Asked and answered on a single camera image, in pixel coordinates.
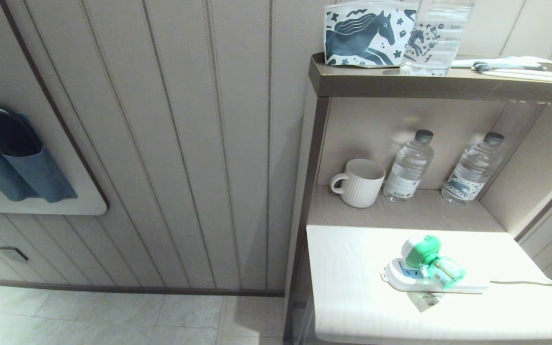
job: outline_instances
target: horse print pouch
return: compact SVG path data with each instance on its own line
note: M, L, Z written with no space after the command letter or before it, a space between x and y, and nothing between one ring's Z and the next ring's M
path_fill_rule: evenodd
M396 67L414 27L417 2L354 1L325 6L325 63Z

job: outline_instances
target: mug handle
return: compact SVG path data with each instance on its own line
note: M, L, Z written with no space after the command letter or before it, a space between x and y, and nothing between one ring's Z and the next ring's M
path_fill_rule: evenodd
M342 188L335 188L334 186L340 180L348 180L348 175L337 174L329 182L329 186L331 187L331 190L333 190L333 192L336 194L344 194L344 190Z

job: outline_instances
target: slipper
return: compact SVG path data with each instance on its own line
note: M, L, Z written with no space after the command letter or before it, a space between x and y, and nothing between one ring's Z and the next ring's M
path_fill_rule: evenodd
M33 129L13 111L0 107L0 152L2 155L26 157L36 155L42 144Z

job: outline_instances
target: slipper holder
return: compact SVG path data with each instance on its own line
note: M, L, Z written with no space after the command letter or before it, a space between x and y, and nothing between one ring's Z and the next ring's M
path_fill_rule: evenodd
M39 153L30 156L13 157L0 153L0 190L10 201L37 197L56 203L78 198L44 145Z

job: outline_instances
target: shelf unit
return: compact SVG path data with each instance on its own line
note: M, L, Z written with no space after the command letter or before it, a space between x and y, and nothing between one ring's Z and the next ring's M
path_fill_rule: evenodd
M291 343L300 336L298 323L302 335L309 327L294 320L311 308L307 225L506 231L520 238L552 207L552 83L468 68L446 77L399 76L396 69L327 66L322 53L310 60L287 268L285 341ZM349 159L390 167L397 146L420 128L436 134L436 158L406 205L379 196L372 207L355 209L325 186ZM504 161L478 200L449 205L437 189L462 149L488 131L506 136Z

